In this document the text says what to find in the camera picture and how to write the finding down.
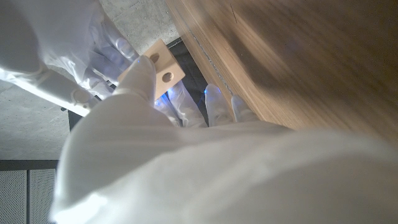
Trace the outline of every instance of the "white fabric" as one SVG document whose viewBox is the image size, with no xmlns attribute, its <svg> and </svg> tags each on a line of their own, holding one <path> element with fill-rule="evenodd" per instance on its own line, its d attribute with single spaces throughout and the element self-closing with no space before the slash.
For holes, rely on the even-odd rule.
<svg viewBox="0 0 398 224">
<path fill-rule="evenodd" d="M 106 80 L 118 85 L 138 57 L 97 0 L 4 0 L 0 19 L 0 80 L 82 116 L 98 101 L 81 102 L 75 92 L 105 99 L 113 91 Z M 47 65 L 64 68 L 76 83 Z"/>
<path fill-rule="evenodd" d="M 131 71 L 151 65 L 139 60 Z M 148 71 L 142 83 L 154 77 Z M 131 91 L 122 82 L 124 91 L 67 139 L 52 209 L 58 223 L 398 220 L 398 154 L 390 145 L 263 121 L 178 128 L 153 109 L 153 87 L 141 88 L 144 73 L 137 74 Z"/>
</svg>

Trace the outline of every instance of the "concrete ceiling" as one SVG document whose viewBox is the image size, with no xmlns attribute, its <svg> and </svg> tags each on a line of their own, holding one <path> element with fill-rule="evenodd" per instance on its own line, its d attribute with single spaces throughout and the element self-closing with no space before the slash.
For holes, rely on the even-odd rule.
<svg viewBox="0 0 398 224">
<path fill-rule="evenodd" d="M 139 54 L 159 38 L 178 38 L 163 0 L 100 2 Z M 58 159 L 68 134 L 66 111 L 0 81 L 0 159 Z"/>
</svg>

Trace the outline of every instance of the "white glove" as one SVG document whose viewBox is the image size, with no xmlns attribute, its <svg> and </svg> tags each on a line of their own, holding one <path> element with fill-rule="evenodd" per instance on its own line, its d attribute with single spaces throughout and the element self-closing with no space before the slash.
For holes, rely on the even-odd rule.
<svg viewBox="0 0 398 224">
<path fill-rule="evenodd" d="M 89 113 L 98 100 L 75 82 L 47 68 L 40 58 L 35 32 L 13 1 L 0 2 L 0 21 L 0 80 L 82 116 Z"/>
<path fill-rule="evenodd" d="M 96 0 L 16 0 L 12 4 L 34 32 L 41 61 L 64 68 L 77 84 L 102 99 L 112 89 L 94 71 L 117 85 L 118 76 L 138 56 Z"/>
</svg>

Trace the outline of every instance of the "finger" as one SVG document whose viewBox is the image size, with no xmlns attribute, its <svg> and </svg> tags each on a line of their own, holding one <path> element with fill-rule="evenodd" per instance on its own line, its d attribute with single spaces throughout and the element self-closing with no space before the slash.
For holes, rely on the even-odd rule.
<svg viewBox="0 0 398 224">
<path fill-rule="evenodd" d="M 233 123 L 227 102 L 217 86 L 209 84 L 205 90 L 205 97 L 209 127 Z"/>
<path fill-rule="evenodd" d="M 207 124 L 198 106 L 188 93 L 182 81 L 167 90 L 170 102 L 173 104 L 184 128 L 205 128 Z"/>
<path fill-rule="evenodd" d="M 249 106 L 240 96 L 233 95 L 231 103 L 236 122 L 259 121 L 257 115 L 250 110 Z"/>
<path fill-rule="evenodd" d="M 126 72 L 126 75 L 113 94 L 139 95 L 153 106 L 156 75 L 154 63 L 148 57 L 142 55 L 124 72 Z"/>
<path fill-rule="evenodd" d="M 165 94 L 155 101 L 155 109 L 162 112 L 176 127 L 182 127 L 181 121 L 173 110 L 173 105 Z"/>
<path fill-rule="evenodd" d="M 103 47 L 99 50 L 101 54 L 103 54 L 110 62 L 115 64 L 116 67 L 119 68 L 120 71 L 125 71 L 130 65 L 131 62 L 127 60 L 123 55 L 117 51 L 115 48 L 108 46 Z"/>
<path fill-rule="evenodd" d="M 92 68 L 103 74 L 113 84 L 119 84 L 118 77 L 120 76 L 122 71 L 114 63 L 109 61 L 104 55 L 90 52 L 90 63 Z"/>
<path fill-rule="evenodd" d="M 138 53 L 132 45 L 123 37 L 120 31 L 114 26 L 113 22 L 105 15 L 103 22 L 103 29 L 108 35 L 109 41 L 115 46 L 116 50 L 120 51 L 126 59 L 133 62 L 138 58 Z"/>
</svg>

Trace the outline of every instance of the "wood grain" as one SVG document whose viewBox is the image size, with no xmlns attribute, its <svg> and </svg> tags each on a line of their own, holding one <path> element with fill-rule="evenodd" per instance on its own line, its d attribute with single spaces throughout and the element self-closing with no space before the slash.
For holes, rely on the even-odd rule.
<svg viewBox="0 0 398 224">
<path fill-rule="evenodd" d="M 166 0 L 206 80 L 263 120 L 398 146 L 395 1 Z"/>
</svg>

